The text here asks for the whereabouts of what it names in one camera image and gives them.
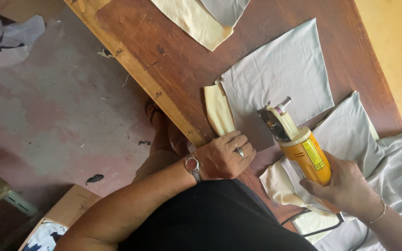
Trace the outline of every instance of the bracelet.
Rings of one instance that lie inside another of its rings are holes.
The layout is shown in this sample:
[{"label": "bracelet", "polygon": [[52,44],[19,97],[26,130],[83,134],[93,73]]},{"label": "bracelet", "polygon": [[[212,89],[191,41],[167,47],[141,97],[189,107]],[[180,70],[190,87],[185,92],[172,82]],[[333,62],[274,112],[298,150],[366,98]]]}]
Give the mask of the bracelet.
[{"label": "bracelet", "polygon": [[372,224],[373,222],[379,220],[379,219],[385,214],[385,209],[387,208],[387,206],[385,205],[383,199],[381,199],[381,202],[382,202],[383,205],[384,205],[384,210],[383,210],[382,214],[381,214],[380,216],[378,216],[378,218],[376,218],[376,219],[374,219],[374,220],[372,220],[372,221],[369,221],[369,222],[362,222],[362,223]]}]

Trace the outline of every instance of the silver ring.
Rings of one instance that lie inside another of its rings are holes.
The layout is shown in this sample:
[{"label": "silver ring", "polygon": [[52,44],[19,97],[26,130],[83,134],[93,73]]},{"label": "silver ring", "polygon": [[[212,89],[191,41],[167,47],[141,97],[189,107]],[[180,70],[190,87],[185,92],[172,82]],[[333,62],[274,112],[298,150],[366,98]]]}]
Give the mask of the silver ring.
[{"label": "silver ring", "polygon": [[232,140],[231,140],[231,142],[235,145],[235,148],[238,149],[237,144],[235,144],[235,142],[233,142]]},{"label": "silver ring", "polygon": [[237,149],[235,149],[234,152],[240,154],[241,158],[244,159],[243,150],[241,150],[240,147],[237,147]]}]

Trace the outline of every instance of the person's left hand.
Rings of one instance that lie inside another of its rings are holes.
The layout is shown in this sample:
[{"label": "person's left hand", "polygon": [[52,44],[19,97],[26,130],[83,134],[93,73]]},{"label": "person's left hand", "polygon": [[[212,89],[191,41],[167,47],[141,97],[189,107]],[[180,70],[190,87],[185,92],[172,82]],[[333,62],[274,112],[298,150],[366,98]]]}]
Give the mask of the person's left hand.
[{"label": "person's left hand", "polygon": [[[234,143],[241,148],[244,158],[234,152],[236,149]],[[200,163],[202,180],[234,179],[249,166],[255,154],[255,148],[240,131],[233,131],[214,139],[192,153]]]}]

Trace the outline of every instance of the person's right hand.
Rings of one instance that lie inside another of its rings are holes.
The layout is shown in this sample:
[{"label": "person's right hand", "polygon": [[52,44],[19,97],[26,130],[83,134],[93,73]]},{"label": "person's right hand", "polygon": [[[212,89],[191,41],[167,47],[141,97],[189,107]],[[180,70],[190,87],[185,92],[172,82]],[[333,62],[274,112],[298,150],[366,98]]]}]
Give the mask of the person's right hand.
[{"label": "person's right hand", "polygon": [[324,151],[332,168],[330,184],[323,187],[303,179],[302,185],[311,195],[325,199],[362,222],[372,221],[384,210],[381,198],[370,187],[355,162],[342,160]]},{"label": "person's right hand", "polygon": [[[234,143],[241,148],[244,158],[234,152]],[[201,180],[234,179],[249,166],[255,154],[255,148],[240,131],[214,139],[192,153],[200,163]]]}]

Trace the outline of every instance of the black shirt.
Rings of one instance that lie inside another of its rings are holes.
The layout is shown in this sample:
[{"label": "black shirt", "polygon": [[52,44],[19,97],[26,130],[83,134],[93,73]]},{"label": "black shirt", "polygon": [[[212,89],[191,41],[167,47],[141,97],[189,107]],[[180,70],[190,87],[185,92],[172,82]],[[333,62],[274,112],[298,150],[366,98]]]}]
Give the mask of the black shirt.
[{"label": "black shirt", "polygon": [[317,251],[282,227],[237,179],[203,181],[181,192],[157,208],[118,249]]}]

